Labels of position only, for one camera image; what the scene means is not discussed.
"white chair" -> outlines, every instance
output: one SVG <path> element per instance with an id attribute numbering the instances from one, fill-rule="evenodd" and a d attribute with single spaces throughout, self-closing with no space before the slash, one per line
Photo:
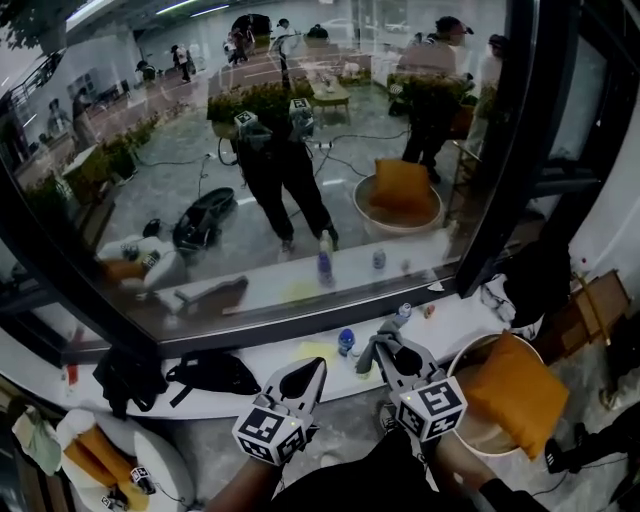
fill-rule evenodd
<path id="1" fill-rule="evenodd" d="M 137 465 L 149 471 L 156 488 L 155 494 L 149 496 L 149 512 L 184 512 L 193 503 L 194 489 L 187 467 L 167 441 L 133 420 L 121 421 L 108 414 L 73 409 L 56 428 L 63 450 L 62 469 L 91 512 L 105 512 L 101 499 L 109 494 L 109 489 L 69 459 L 64 450 L 96 424 L 115 447 L 135 457 Z"/>
<path id="2" fill-rule="evenodd" d="M 123 244 L 135 245 L 142 253 L 153 251 L 160 253 L 160 261 L 147 272 L 144 281 L 135 278 L 124 279 L 121 283 L 123 288 L 149 292 L 177 286 L 186 281 L 187 271 L 180 252 L 173 243 L 163 242 L 155 236 L 143 238 L 142 235 L 131 235 L 123 240 L 109 242 L 98 251 L 98 259 L 123 259 Z"/>

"ceiling light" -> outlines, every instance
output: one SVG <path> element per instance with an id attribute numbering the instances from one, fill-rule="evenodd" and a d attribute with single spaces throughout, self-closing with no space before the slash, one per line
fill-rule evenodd
<path id="1" fill-rule="evenodd" d="M 183 5 L 192 4 L 193 2 L 197 2 L 197 1 L 198 0 L 186 0 L 184 2 L 180 2 L 179 4 L 172 5 L 171 7 L 167 7 L 166 9 L 162 9 L 161 11 L 158 11 L 156 14 L 164 14 L 167 11 L 172 11 L 173 9 L 177 9 L 178 7 L 181 7 Z"/>
<path id="2" fill-rule="evenodd" d="M 229 5 L 220 5 L 219 7 L 214 7 L 213 9 L 209 9 L 208 11 L 202 11 L 197 14 L 192 14 L 191 17 L 195 18 L 196 16 L 201 16 L 203 14 L 207 14 L 208 12 L 219 11 L 220 9 L 226 9 Z"/>
<path id="3" fill-rule="evenodd" d="M 38 114 L 33 114 L 33 116 L 31 116 L 31 119 L 29 119 L 26 123 L 24 123 L 24 124 L 22 125 L 22 127 L 23 127 L 23 128 L 26 128 L 26 127 L 27 127 L 27 125 L 28 125 L 31 121 L 33 121 L 37 116 L 38 116 Z"/>

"black frame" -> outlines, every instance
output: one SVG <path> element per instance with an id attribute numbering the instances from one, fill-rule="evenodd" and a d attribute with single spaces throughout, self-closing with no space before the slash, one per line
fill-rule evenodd
<path id="1" fill-rule="evenodd" d="M 606 44 L 617 50 L 612 50 L 614 62 L 600 116 L 602 123 L 607 123 L 608 137 L 600 137 L 606 151 L 600 164 L 592 165 L 595 178 L 588 174 L 582 176 L 582 181 L 571 183 L 541 181 L 566 104 L 578 34 L 590 26 L 585 25 L 588 21 L 580 15 L 580 0 L 508 2 L 507 35 L 518 59 L 505 63 L 498 92 L 498 107 L 504 116 L 492 124 L 483 157 L 485 174 L 493 180 L 488 187 L 493 189 L 492 197 L 457 274 L 441 280 L 443 292 L 429 290 L 429 284 L 424 281 L 412 286 L 412 281 L 408 280 L 402 290 L 379 297 L 361 297 L 362 300 L 340 308 L 226 332 L 158 342 L 118 310 L 87 277 L 87 254 L 74 247 L 72 241 L 54 240 L 30 210 L 14 177 L 9 172 L 0 172 L 0 187 L 5 191 L 5 199 L 0 202 L 0 219 L 12 220 L 0 222 L 0 238 L 47 291 L 46 295 L 37 295 L 37 301 L 34 299 L 32 303 L 27 301 L 13 309 L 11 304 L 5 305 L 0 311 L 0 327 L 57 365 L 94 362 L 109 345 L 144 360 L 156 356 L 177 357 L 195 349 L 270 343 L 386 315 L 403 302 L 424 303 L 456 291 L 463 297 L 471 295 L 492 272 L 519 215 L 533 195 L 549 194 L 557 187 L 570 192 L 565 193 L 545 230 L 566 237 L 577 229 L 597 197 L 594 187 L 606 179 L 626 134 L 631 113 L 628 105 L 637 93 L 638 73 L 629 74 L 629 54 L 622 55 L 620 51 L 620 45 L 624 49 L 624 44 L 614 41 L 607 33 Z M 595 30 L 594 26 L 592 24 L 589 30 Z M 631 83 L 625 82 L 630 76 L 633 78 Z M 593 159 L 587 157 L 586 160 L 593 163 Z M 567 211 L 572 214 L 569 220 L 561 215 Z M 447 276 L 451 274 L 452 269 L 444 270 Z M 42 305 L 45 302 L 60 302 L 106 342 L 76 346 L 66 343 L 46 325 L 43 329 L 42 322 L 39 325 L 34 315 L 25 312 L 25 304 Z"/>

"black bag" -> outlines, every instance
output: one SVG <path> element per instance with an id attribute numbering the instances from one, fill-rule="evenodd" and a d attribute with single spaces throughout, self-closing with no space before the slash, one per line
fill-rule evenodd
<path id="1" fill-rule="evenodd" d="M 169 387 L 162 376 L 160 359 L 137 361 L 114 347 L 100 359 L 93 376 L 102 386 L 102 396 L 109 401 L 113 415 L 120 419 L 127 417 L 130 399 L 142 412 L 147 412 L 156 397 Z"/>
<path id="2" fill-rule="evenodd" d="M 240 359 L 219 350 L 198 350 L 182 356 L 180 364 L 167 372 L 167 381 L 180 382 L 185 388 L 171 400 L 176 407 L 192 389 L 255 395 L 260 386 Z"/>

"floor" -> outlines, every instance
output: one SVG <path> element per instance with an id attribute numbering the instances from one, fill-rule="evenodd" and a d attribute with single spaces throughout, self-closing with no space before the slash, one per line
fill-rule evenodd
<path id="1" fill-rule="evenodd" d="M 609 425 L 619 414 L 608 413 L 598 403 L 598 390 L 605 382 L 604 348 L 590 345 L 569 359 L 556 363 L 553 372 L 567 385 L 571 394 L 554 437 L 561 446 L 570 448 L 573 424 L 584 421 L 590 432 Z M 301 476 L 318 469 L 325 453 L 348 462 L 365 456 L 376 444 L 379 434 L 374 412 L 378 401 L 385 399 L 384 390 L 356 395 L 319 405 L 314 416 L 320 430 L 306 450 L 297 453 L 284 471 L 284 484 L 290 485 Z M 231 435 L 233 419 L 172 422 L 171 430 L 196 485 L 197 496 L 207 500 L 219 492 L 242 465 L 241 454 Z M 617 461 L 611 455 L 602 462 Z M 523 452 L 513 456 L 487 459 L 494 471 L 512 489 L 536 493 L 553 488 L 561 475 L 547 474 L 543 457 L 529 462 Z M 581 510 L 596 512 L 607 507 L 609 496 L 625 475 L 625 462 L 583 469 L 568 474 L 553 492 L 537 499 L 554 512 Z M 618 510 L 614 504 L 609 511 Z"/>
<path id="2" fill-rule="evenodd" d="M 349 138 L 336 143 L 331 156 L 349 162 L 358 172 L 367 175 L 374 172 L 374 159 L 397 158 L 402 154 L 406 144 L 407 136 L 403 132 L 407 130 L 407 120 L 387 115 L 386 95 L 376 86 L 354 87 L 350 92 L 351 125 L 346 124 L 342 108 L 336 111 L 327 109 L 322 119 L 323 126 L 316 130 L 314 140 L 328 142 L 345 134 L 399 135 L 392 140 Z M 142 233 L 144 226 L 153 218 L 163 222 L 160 238 L 169 240 L 172 226 L 198 198 L 202 169 L 201 193 L 218 187 L 231 187 L 235 191 L 238 208 L 220 226 L 221 233 L 216 243 L 188 261 L 190 281 L 243 272 L 281 261 L 280 241 L 262 209 L 243 186 L 239 167 L 225 166 L 217 158 L 218 138 L 205 116 L 204 109 L 192 108 L 154 132 L 151 141 L 138 152 L 141 160 L 149 165 L 139 165 L 136 177 L 122 187 L 101 240 L 101 243 L 106 243 Z M 214 159 L 206 159 L 207 153 L 213 153 Z M 314 149 L 313 154 L 317 171 L 323 155 L 318 149 Z M 222 158 L 231 161 L 232 157 L 228 141 L 223 141 Z M 438 155 L 438 170 L 443 181 L 437 190 L 445 204 L 451 190 L 456 158 L 456 149 L 447 142 Z M 162 163 L 189 161 L 192 163 L 184 165 Z M 361 177 L 349 167 L 334 160 L 327 160 L 317 177 L 324 203 L 340 234 L 341 248 L 380 240 L 379 234 L 369 232 L 353 206 L 353 189 L 360 180 Z M 296 203 L 286 191 L 283 197 L 287 210 L 292 214 L 296 212 Z M 318 242 L 311 235 L 304 217 L 294 215 L 292 223 L 296 243 L 292 258 L 316 254 Z"/>

